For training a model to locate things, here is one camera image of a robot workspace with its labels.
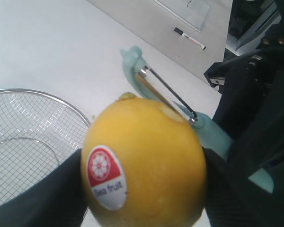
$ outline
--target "light blue handle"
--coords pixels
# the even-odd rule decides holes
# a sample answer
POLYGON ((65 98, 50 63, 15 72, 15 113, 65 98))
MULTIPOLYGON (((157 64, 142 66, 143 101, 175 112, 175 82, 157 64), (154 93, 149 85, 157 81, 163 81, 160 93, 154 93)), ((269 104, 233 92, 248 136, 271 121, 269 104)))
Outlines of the light blue handle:
MULTIPOLYGON (((160 101, 149 89, 141 84, 135 76, 146 66, 146 61, 142 58, 141 49, 138 46, 133 46, 129 51, 121 50, 121 54, 123 56, 123 72, 132 87, 142 97, 160 101)), ((179 104, 177 105, 188 116, 192 115, 192 113, 190 113, 185 107, 179 104)), ((226 160, 233 140, 206 114, 197 113, 197 118, 198 120, 192 128, 194 129, 202 146, 213 150, 221 158, 226 160)))

